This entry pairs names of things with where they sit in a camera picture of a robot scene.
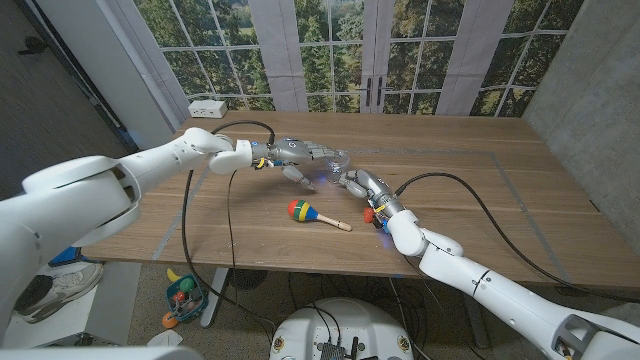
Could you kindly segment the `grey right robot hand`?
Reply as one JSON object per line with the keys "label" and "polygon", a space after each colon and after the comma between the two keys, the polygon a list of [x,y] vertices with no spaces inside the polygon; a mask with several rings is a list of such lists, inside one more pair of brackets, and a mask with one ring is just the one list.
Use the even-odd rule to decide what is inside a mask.
{"label": "grey right robot hand", "polygon": [[382,213],[387,218],[405,210],[391,188],[369,171],[363,169],[347,171],[340,175],[339,184],[355,197],[366,199],[375,212]]}

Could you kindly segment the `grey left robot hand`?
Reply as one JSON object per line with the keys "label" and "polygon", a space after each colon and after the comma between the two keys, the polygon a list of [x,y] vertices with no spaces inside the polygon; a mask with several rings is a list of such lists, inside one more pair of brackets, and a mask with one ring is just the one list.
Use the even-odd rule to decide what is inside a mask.
{"label": "grey left robot hand", "polygon": [[251,166],[254,169],[280,167],[286,178],[309,190],[314,190],[315,186],[297,168],[298,165],[322,160],[329,171],[329,179],[336,181],[350,164],[349,154],[345,150],[294,138],[284,138],[273,144],[252,142],[251,150]]}

